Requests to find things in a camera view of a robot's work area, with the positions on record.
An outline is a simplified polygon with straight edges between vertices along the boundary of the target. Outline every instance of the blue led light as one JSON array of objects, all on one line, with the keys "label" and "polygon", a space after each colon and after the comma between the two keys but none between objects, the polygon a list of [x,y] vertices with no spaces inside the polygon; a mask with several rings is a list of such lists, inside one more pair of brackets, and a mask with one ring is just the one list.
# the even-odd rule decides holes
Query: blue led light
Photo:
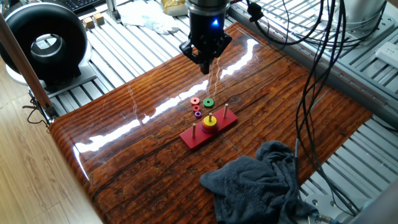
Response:
[{"label": "blue led light", "polygon": [[211,25],[214,26],[214,27],[218,27],[218,20],[217,19],[214,20],[214,22]]}]

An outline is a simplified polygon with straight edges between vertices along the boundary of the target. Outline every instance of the keyboard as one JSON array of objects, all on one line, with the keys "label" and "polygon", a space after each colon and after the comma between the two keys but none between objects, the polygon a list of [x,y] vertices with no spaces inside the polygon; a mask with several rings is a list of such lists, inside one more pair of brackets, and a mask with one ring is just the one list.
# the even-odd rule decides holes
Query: keyboard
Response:
[{"label": "keyboard", "polygon": [[87,11],[98,4],[104,3],[105,0],[59,0],[59,2],[72,10],[75,14],[78,14]]}]

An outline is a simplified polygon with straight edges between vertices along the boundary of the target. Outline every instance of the wooden floor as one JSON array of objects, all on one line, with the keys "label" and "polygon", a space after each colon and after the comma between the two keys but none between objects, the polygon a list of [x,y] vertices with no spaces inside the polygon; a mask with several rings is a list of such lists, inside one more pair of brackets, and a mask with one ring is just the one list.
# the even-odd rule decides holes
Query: wooden floor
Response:
[{"label": "wooden floor", "polygon": [[[45,125],[27,122],[29,100],[0,59],[0,223],[102,223]],[[35,111],[31,121],[41,118]]]}]

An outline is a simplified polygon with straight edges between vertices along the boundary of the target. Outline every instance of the green ring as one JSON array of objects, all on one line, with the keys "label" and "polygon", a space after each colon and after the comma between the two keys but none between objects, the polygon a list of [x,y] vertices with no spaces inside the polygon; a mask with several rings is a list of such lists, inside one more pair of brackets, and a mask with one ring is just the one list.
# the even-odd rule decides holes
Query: green ring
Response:
[{"label": "green ring", "polygon": [[206,98],[203,100],[203,106],[205,106],[205,108],[211,108],[214,105],[214,100],[211,98]]}]

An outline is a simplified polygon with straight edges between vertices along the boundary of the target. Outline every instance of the purple ring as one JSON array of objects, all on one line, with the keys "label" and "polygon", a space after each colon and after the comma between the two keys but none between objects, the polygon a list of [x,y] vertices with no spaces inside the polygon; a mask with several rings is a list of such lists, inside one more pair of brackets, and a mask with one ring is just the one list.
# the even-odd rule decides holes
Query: purple ring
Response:
[{"label": "purple ring", "polygon": [[195,117],[198,118],[198,119],[201,118],[201,112],[200,111],[196,111],[195,112]]},{"label": "purple ring", "polygon": [[206,132],[206,133],[208,133],[208,134],[214,134],[214,133],[217,133],[218,128],[217,128],[216,130],[214,130],[214,131],[207,131],[207,130],[205,129],[205,127],[203,127],[203,123],[202,123],[202,124],[201,124],[201,130],[204,131],[204,132]]}]

